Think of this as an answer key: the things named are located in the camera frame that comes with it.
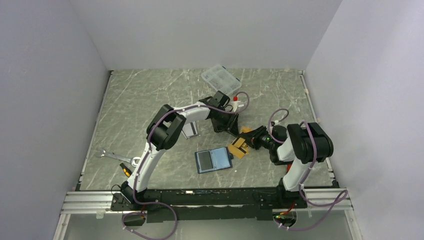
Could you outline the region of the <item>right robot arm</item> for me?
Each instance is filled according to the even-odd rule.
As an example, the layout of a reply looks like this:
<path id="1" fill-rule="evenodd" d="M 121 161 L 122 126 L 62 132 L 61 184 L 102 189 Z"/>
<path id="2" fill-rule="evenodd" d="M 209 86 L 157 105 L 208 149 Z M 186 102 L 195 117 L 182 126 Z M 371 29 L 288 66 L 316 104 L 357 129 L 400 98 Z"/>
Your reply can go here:
<path id="1" fill-rule="evenodd" d="M 295 201 L 295 194 L 303 187 L 316 163 L 321 163 L 334 153 L 334 144 L 316 122 L 287 126 L 260 126 L 238 135 L 255 150 L 265 148 L 275 165 L 291 165 L 279 185 L 282 190 L 275 194 L 276 203 L 287 208 Z"/>

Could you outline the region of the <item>blue leather card holder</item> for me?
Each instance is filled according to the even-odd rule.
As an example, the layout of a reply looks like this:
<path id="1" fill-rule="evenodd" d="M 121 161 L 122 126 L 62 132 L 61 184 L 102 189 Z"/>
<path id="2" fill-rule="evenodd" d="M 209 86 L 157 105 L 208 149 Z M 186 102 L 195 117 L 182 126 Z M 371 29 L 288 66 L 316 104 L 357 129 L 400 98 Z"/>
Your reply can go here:
<path id="1" fill-rule="evenodd" d="M 213 163 L 213 169 L 201 172 L 199 170 L 199 165 L 197 161 L 197 153 L 204 152 L 204 151 L 210 152 L 211 160 Z M 234 156 L 229 152 L 229 149 L 227 147 L 197 151 L 194 153 L 194 157 L 195 157 L 196 169 L 198 174 L 204 174 L 208 172 L 214 172 L 214 171 L 229 169 L 233 167 L 232 160 L 234 159 Z"/>

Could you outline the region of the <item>orange credit card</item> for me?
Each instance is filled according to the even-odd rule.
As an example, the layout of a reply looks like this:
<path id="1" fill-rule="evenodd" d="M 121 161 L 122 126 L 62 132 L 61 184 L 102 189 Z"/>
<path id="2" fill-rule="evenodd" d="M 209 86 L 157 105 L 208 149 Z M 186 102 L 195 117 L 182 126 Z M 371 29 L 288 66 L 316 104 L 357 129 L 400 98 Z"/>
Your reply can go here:
<path id="1" fill-rule="evenodd" d="M 241 128 L 240 128 L 240 133 L 248 133 L 248 132 L 251 132 L 253 129 L 252 128 L 250 128 L 250 127 L 247 127 L 247 126 L 242 126 Z"/>

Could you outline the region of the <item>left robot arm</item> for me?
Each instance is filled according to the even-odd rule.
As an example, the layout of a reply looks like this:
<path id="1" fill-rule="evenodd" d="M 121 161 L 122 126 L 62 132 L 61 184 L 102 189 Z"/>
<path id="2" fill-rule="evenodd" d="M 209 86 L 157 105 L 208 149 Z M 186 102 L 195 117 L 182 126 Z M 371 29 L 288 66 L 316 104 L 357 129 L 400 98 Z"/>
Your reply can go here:
<path id="1" fill-rule="evenodd" d="M 233 135 L 238 133 L 237 130 L 232 131 L 232 127 L 235 126 L 239 113 L 248 108 L 250 98 L 244 91 L 237 94 L 244 94 L 247 102 L 243 107 L 233 108 L 232 111 L 226 111 L 226 104 L 232 101 L 221 91 L 191 105 L 171 107 L 165 104 L 159 109 L 146 129 L 146 144 L 141 160 L 120 186 L 123 202 L 129 209 L 137 210 L 143 205 L 143 195 L 155 167 L 163 154 L 177 143 L 185 125 L 210 119 L 222 131 Z"/>

